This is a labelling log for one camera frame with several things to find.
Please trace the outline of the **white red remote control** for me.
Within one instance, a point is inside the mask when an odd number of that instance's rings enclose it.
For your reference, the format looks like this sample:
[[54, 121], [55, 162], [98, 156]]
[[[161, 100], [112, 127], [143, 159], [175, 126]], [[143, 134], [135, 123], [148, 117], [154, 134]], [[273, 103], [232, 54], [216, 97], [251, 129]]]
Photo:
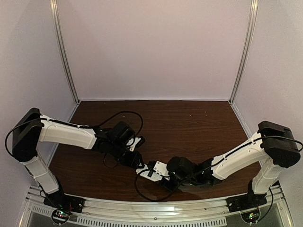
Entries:
[[145, 165], [144, 168], [137, 168], [136, 173], [152, 182], [158, 182], [162, 179], [167, 181], [170, 180], [167, 164], [160, 161], [156, 161], [155, 164], [152, 164], [151, 169], [147, 165]]

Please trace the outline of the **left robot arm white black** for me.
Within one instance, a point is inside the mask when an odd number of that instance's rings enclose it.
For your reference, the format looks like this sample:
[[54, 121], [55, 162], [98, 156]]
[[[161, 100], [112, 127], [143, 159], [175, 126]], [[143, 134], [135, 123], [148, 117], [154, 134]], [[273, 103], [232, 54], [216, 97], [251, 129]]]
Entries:
[[59, 180], [51, 173], [37, 151], [39, 142], [51, 142], [80, 147], [111, 155], [117, 163], [133, 169], [144, 168], [143, 157], [136, 150], [145, 139], [125, 122], [103, 129], [102, 124], [77, 125], [52, 119], [31, 108], [7, 136], [12, 136], [12, 149], [7, 153], [22, 163], [40, 184], [48, 202], [58, 210], [65, 209], [70, 201]]

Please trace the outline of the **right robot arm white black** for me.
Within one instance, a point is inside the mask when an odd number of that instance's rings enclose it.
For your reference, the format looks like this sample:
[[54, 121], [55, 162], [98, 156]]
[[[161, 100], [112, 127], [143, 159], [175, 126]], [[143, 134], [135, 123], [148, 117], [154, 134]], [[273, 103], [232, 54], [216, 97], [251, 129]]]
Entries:
[[266, 195], [281, 172], [294, 166], [301, 158], [300, 142], [295, 140], [290, 128], [269, 121], [258, 124], [258, 131], [236, 148], [195, 164], [185, 157], [173, 157], [166, 165], [168, 174], [160, 186], [170, 192], [181, 186], [212, 187], [239, 170], [259, 162], [264, 164], [259, 173], [250, 180], [248, 192], [242, 196], [229, 197], [231, 210], [252, 209], [266, 204]]

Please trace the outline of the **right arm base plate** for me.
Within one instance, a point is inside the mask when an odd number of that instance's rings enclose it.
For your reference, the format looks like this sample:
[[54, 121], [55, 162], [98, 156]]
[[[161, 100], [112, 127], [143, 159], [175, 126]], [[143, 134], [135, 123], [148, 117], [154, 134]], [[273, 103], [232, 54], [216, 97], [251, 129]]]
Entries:
[[267, 203], [266, 194], [244, 194], [226, 199], [230, 213], [256, 208]]

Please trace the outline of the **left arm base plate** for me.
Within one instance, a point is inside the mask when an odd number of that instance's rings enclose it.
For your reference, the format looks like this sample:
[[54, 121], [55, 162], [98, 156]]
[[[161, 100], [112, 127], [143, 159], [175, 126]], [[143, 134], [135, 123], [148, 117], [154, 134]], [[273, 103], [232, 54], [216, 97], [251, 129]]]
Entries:
[[68, 212], [82, 213], [84, 199], [69, 195], [46, 195], [43, 204]]

